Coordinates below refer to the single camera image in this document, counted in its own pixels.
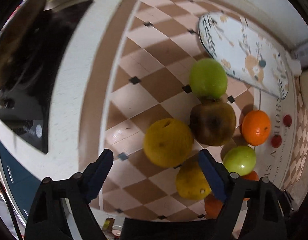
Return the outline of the large green apple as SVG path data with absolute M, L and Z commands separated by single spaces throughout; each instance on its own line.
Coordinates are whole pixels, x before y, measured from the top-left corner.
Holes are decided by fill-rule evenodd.
M 249 146 L 232 148 L 224 157 L 223 165 L 228 172 L 236 172 L 240 176 L 251 173 L 256 166 L 255 151 Z

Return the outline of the dark orange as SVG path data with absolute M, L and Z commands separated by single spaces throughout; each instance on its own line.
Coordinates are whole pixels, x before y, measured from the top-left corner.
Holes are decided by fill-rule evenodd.
M 255 183 L 247 183 L 247 182 L 243 183 L 243 186 L 245 188 L 244 201 L 248 201 L 250 199 L 250 196 L 252 196 L 254 189 L 256 188 L 256 183 L 259 182 L 259 176 L 255 171 L 252 171 L 251 173 L 242 176 L 241 178 L 246 181 L 248 180 L 255 182 Z

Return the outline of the small yellow citrus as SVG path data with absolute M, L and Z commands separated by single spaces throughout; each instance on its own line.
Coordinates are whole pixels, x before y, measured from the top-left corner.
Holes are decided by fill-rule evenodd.
M 175 187 L 179 196 L 187 200 L 203 200 L 212 192 L 198 161 L 189 161 L 181 166 Z

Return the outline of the dark brown pear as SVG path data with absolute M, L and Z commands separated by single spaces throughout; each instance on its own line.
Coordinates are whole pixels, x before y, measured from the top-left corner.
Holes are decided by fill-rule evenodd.
M 201 103 L 191 110 L 190 129 L 200 144 L 222 146 L 232 138 L 235 128 L 235 111 L 228 103 Z

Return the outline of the bright orange mandarin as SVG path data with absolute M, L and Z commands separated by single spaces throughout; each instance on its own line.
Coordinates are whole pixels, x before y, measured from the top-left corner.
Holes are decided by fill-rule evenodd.
M 263 144 L 271 132 L 271 121 L 268 115 L 261 110 L 250 111 L 241 125 L 241 134 L 245 141 L 252 146 Z

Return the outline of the large yellow citrus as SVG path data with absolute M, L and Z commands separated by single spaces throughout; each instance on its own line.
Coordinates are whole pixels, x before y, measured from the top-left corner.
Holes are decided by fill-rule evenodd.
M 165 118 L 146 130 L 143 150 L 149 161 L 162 168 L 176 167 L 192 154 L 194 138 L 185 122 Z

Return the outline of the red cherry tomato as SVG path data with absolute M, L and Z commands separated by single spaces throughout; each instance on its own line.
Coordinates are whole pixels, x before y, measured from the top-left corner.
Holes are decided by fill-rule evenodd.
M 291 117 L 289 114 L 286 114 L 286 115 L 283 117 L 283 124 L 284 124 L 286 127 L 291 127 L 291 126 L 292 126 L 292 117 Z
M 282 144 L 282 137 L 279 134 L 275 134 L 272 138 L 271 138 L 271 146 L 273 148 L 279 148 Z

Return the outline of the small green apple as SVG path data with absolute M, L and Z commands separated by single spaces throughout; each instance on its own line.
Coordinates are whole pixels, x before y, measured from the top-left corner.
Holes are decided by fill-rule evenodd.
M 191 67 L 189 85 L 197 98 L 219 100 L 227 90 L 228 78 L 219 62 L 205 58 Z

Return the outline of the oval patterned fruit plate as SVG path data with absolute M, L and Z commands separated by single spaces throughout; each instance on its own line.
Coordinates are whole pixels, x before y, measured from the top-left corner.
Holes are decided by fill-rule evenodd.
M 229 76 L 285 99 L 289 81 L 282 54 L 264 36 L 222 12 L 200 16 L 198 35 Z

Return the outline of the checkered counter mat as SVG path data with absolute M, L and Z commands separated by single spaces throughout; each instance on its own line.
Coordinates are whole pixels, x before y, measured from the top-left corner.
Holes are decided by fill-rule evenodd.
M 125 45 L 114 66 L 114 85 L 109 97 L 105 96 L 105 85 L 96 78 L 110 73 L 100 61 L 110 63 L 113 59 L 117 45 L 111 41 L 112 28 L 106 31 L 108 41 L 99 48 L 89 80 L 97 85 L 98 91 L 88 89 L 85 95 L 86 102 L 107 103 L 109 110 L 101 115 L 86 105 L 82 107 L 79 168 L 84 169 L 97 159 L 103 148 L 114 155 L 113 167 L 92 206 L 110 215 L 142 220 L 204 219 L 202 200 L 179 196 L 174 184 L 179 169 L 154 165 L 143 150 L 144 136 L 151 124 L 165 118 L 188 124 L 192 107 L 199 104 L 188 84 L 192 65 L 207 57 L 198 43 L 198 18 L 205 12 L 222 12 L 264 36 L 283 55 L 288 54 L 288 47 L 277 35 L 217 0 L 123 0 L 118 11 L 127 12 L 129 8 L 133 9 L 132 24 L 127 32 L 120 33 Z M 285 142 L 278 149 L 267 144 L 257 146 L 256 172 L 270 177 L 293 197 L 301 198 L 298 185 L 307 182 L 304 169 L 308 160 L 308 110 L 302 102 L 299 82 L 294 82 L 287 99 L 279 101 L 242 81 L 228 78 L 221 101 L 234 109 L 236 128 L 225 145 L 208 147 L 212 156 L 221 161 L 230 147 L 242 144 L 243 117 L 260 108 L 270 115 L 274 131 L 284 139 L 292 137 L 294 143 Z M 283 124 L 286 114 L 292 117 L 291 127 Z

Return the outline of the black gas stove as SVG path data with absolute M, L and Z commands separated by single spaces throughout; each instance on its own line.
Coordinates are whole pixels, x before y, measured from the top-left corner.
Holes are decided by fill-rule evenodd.
M 45 10 L 21 40 L 13 72 L 0 90 L 0 120 L 16 135 L 48 153 L 51 95 L 63 55 L 93 0 L 59 11 Z

